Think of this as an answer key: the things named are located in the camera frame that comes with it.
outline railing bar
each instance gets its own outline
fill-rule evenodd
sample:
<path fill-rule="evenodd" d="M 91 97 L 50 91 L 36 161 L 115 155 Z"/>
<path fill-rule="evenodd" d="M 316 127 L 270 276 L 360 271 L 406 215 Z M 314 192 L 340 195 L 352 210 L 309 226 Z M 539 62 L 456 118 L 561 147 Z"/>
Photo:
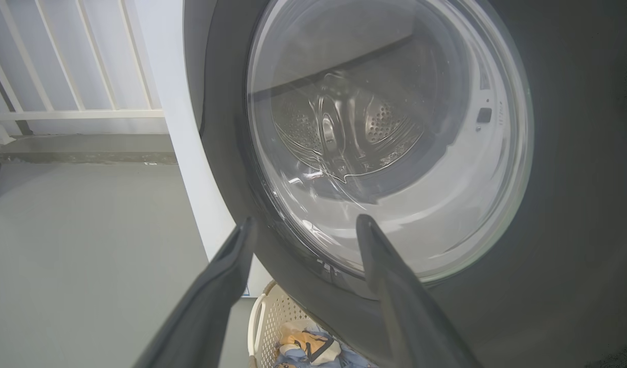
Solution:
<path fill-rule="evenodd" d="M 26 111 L 0 113 L 0 121 L 47 119 L 136 119 L 162 118 L 163 110 Z"/>
<path fill-rule="evenodd" d="M 2 84 L 2 87 L 5 89 L 5 92 L 7 93 L 7 97 L 9 98 L 11 104 L 14 106 L 14 110 L 16 110 L 16 112 L 22 112 L 23 107 L 20 105 L 20 102 L 18 98 L 16 97 L 14 90 L 11 88 L 11 84 L 9 83 L 9 79 L 7 79 L 7 75 L 5 75 L 5 71 L 2 69 L 2 65 L 0 65 L 0 83 Z"/>
<path fill-rule="evenodd" d="M 129 42 L 129 47 L 132 49 L 134 53 L 134 66 L 136 66 L 136 74 L 141 81 L 141 86 L 143 87 L 143 96 L 145 97 L 145 102 L 148 107 L 152 109 L 152 101 L 150 100 L 150 90 L 148 88 L 147 81 L 145 80 L 145 73 L 143 73 L 143 69 L 141 68 L 141 58 L 139 56 L 139 49 L 136 47 L 136 41 L 134 40 L 134 34 L 131 31 L 131 23 L 129 21 L 129 14 L 127 13 L 127 7 L 125 5 L 125 0 L 119 0 L 120 13 L 122 14 L 122 20 L 125 26 L 125 33 L 127 34 L 127 41 Z"/>
<path fill-rule="evenodd" d="M 86 15 L 86 8 L 84 7 L 84 2 L 82 0 L 75 0 L 77 2 L 77 10 L 79 12 L 79 18 L 82 19 L 82 25 L 84 26 L 84 30 L 86 31 L 86 37 L 88 39 L 88 44 L 91 46 L 91 51 L 93 52 L 93 56 L 96 59 L 96 65 L 98 65 L 98 72 L 100 74 L 100 78 L 102 79 L 102 83 L 105 86 L 105 91 L 107 93 L 107 97 L 109 103 L 111 104 L 111 108 L 114 110 L 118 109 L 116 101 L 114 100 L 113 89 L 111 88 L 111 82 L 107 76 L 107 71 L 105 70 L 104 61 L 102 60 L 102 55 L 98 49 L 98 44 L 96 44 L 96 40 L 93 37 L 93 31 L 91 30 L 91 23 L 88 21 L 88 17 Z"/>
<path fill-rule="evenodd" d="M 29 57 L 29 52 L 25 47 L 25 43 L 18 32 L 18 27 L 14 21 L 14 17 L 11 15 L 11 11 L 9 10 L 9 6 L 7 5 L 7 0 L 0 0 L 0 11 L 5 19 L 5 23 L 7 24 L 7 28 L 9 28 L 9 33 L 11 33 L 11 37 L 14 39 L 14 44 L 20 53 L 20 56 L 23 58 L 23 63 L 25 63 L 25 67 L 28 70 L 29 77 L 31 77 L 31 81 L 33 82 L 38 95 L 40 96 L 40 100 L 42 100 L 43 105 L 45 106 L 45 110 L 52 111 L 54 108 L 52 107 L 52 103 L 50 102 L 50 98 L 48 94 L 45 93 L 45 89 L 43 88 L 43 84 L 38 77 L 38 73 L 36 72 L 36 68 L 34 67 L 34 63 L 32 63 L 31 58 Z"/>
<path fill-rule="evenodd" d="M 73 80 L 73 75 L 71 75 L 68 67 L 66 66 L 66 61 L 63 58 L 63 54 L 59 51 L 57 47 L 56 39 L 54 38 L 54 33 L 52 33 L 52 28 L 50 28 L 50 24 L 48 23 L 48 18 L 45 15 L 45 10 L 43 10 L 43 6 L 40 3 L 40 0 L 35 0 L 36 7 L 38 9 L 38 14 L 40 14 L 40 19 L 43 21 L 43 26 L 45 27 L 45 32 L 50 39 L 50 44 L 52 45 L 52 49 L 54 50 L 54 54 L 57 56 L 57 60 L 59 61 L 59 66 L 61 67 L 61 71 L 63 72 L 63 76 L 66 79 L 66 83 L 68 83 L 68 88 L 70 88 L 70 93 L 73 95 L 73 99 L 75 100 L 75 104 L 77 105 L 78 110 L 84 110 L 84 103 L 82 102 L 82 96 L 80 96 L 77 87 L 75 86 L 75 80 Z"/>

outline white railing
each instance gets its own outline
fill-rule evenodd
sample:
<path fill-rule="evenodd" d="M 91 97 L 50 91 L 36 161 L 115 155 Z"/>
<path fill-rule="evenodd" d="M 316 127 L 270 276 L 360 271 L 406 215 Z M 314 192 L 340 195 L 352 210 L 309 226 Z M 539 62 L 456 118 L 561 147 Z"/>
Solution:
<path fill-rule="evenodd" d="M 50 98 L 45 91 L 41 79 L 38 76 L 37 68 L 32 62 L 31 57 L 29 56 L 28 49 L 26 48 L 26 45 L 23 42 L 23 39 L 19 33 L 16 22 L 14 21 L 14 17 L 12 16 L 12 13 L 9 9 L 9 5 L 7 5 L 7 0 L 0 0 L 0 11 L 2 12 L 4 21 L 7 24 L 7 29 L 12 39 L 14 40 L 14 44 L 17 48 L 18 53 L 22 57 L 26 72 L 31 78 L 33 87 L 38 93 L 38 96 L 40 96 L 40 100 L 45 107 L 44 111 L 25 111 L 21 106 L 19 99 L 16 97 L 16 93 L 14 93 L 14 89 L 12 88 L 9 79 L 7 79 L 7 75 L 5 75 L 2 65 L 0 64 L 0 84 L 2 85 L 3 99 L 8 99 L 14 109 L 14 111 L 0 112 L 0 122 L 45 119 L 134 119 L 161 118 L 164 116 L 164 112 L 161 109 L 155 109 L 152 106 L 152 99 L 150 98 L 148 82 L 145 74 L 143 73 L 143 68 L 141 67 L 139 49 L 131 30 L 131 23 L 129 21 L 129 14 L 127 12 L 125 0 L 119 0 L 119 10 L 124 23 L 124 36 L 126 37 L 127 42 L 129 43 L 129 48 L 132 51 L 136 66 L 136 75 L 141 83 L 144 94 L 143 97 L 145 98 L 145 103 L 147 104 L 147 108 L 145 109 L 119 108 L 119 105 L 115 98 L 115 94 L 113 93 L 111 80 L 107 75 L 103 58 L 100 54 L 98 44 L 96 43 L 93 35 L 93 30 L 91 28 L 91 23 L 89 22 L 89 18 L 86 13 L 86 9 L 84 7 L 84 2 L 83 0 L 75 0 L 80 21 L 84 27 L 84 31 L 86 32 L 86 38 L 89 48 L 91 49 L 93 58 L 98 68 L 99 77 L 101 79 L 100 82 L 104 86 L 105 92 L 107 94 L 108 103 L 110 104 L 110 109 L 94 110 L 84 108 L 84 102 L 82 101 L 82 97 L 77 88 L 77 84 L 75 83 L 75 80 L 71 75 L 70 68 L 68 68 L 63 54 L 61 53 L 61 49 L 58 46 L 56 37 L 54 37 L 52 24 L 49 22 L 49 18 L 47 17 L 44 6 L 42 5 L 41 0 L 35 0 L 35 2 L 38 14 L 40 15 L 40 19 L 42 20 L 44 26 L 44 30 L 50 40 L 50 44 L 52 45 L 52 49 L 59 63 L 59 66 L 61 67 L 61 71 L 63 72 L 65 81 L 68 84 L 73 100 L 75 100 L 75 105 L 77 105 L 77 110 L 57 110 L 52 106 L 52 102 L 50 101 Z"/>

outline front-loading washing machine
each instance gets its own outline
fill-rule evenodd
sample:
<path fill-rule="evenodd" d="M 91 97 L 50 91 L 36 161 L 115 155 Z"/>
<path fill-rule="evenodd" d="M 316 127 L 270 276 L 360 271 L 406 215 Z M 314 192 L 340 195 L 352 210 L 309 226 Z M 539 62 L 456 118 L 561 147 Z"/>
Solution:
<path fill-rule="evenodd" d="M 205 3 L 202 145 L 309 316 L 393 366 L 369 214 L 482 365 L 627 345 L 627 0 Z"/>

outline white wall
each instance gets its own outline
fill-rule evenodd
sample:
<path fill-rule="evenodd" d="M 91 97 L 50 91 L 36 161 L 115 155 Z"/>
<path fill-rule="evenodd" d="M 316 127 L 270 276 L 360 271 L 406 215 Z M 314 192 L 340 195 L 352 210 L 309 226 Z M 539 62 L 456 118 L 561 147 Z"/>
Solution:
<path fill-rule="evenodd" d="M 75 0 L 40 0 L 56 44 L 65 58 L 86 109 L 110 109 L 105 86 L 98 73 L 96 60 L 87 43 L 86 31 L 78 14 Z M 33 0 L 7 0 L 21 38 L 28 49 L 38 76 L 50 102 L 57 110 L 75 110 L 77 105 L 63 76 L 59 61 Z M 141 66 L 145 72 L 152 107 L 161 107 L 156 93 L 152 70 L 148 63 L 143 37 L 134 2 L 126 2 L 131 30 L 139 49 Z M 135 56 L 129 47 L 124 30 L 124 19 L 119 0 L 84 0 L 86 14 L 91 21 L 93 35 L 101 52 L 105 70 L 111 81 L 115 100 L 120 109 L 147 109 L 143 85 L 136 73 Z M 33 86 L 23 59 L 0 10 L 0 64 L 26 111 L 44 111 L 45 108 Z M 0 112 L 8 112 L 0 97 Z M 110 119 L 98 121 L 28 121 L 34 133 L 167 133 L 164 119 Z M 5 124 L 16 134 L 16 124 Z"/>

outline blue garment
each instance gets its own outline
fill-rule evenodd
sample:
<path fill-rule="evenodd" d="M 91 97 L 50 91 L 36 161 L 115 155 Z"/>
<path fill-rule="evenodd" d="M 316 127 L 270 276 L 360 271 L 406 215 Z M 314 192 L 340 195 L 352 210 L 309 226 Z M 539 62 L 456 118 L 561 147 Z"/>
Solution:
<path fill-rule="evenodd" d="M 318 331 L 290 331 L 292 335 L 282 336 L 279 352 L 294 361 L 309 361 L 321 366 L 332 362 L 341 354 L 341 345 L 327 333 Z"/>
<path fill-rule="evenodd" d="M 332 338 L 321 331 L 308 331 L 312 335 Z M 353 351 L 348 345 L 340 342 L 341 353 L 333 361 L 313 365 L 309 362 L 306 353 L 302 349 L 290 349 L 286 354 L 279 354 L 274 368 L 377 368 L 376 365 Z"/>

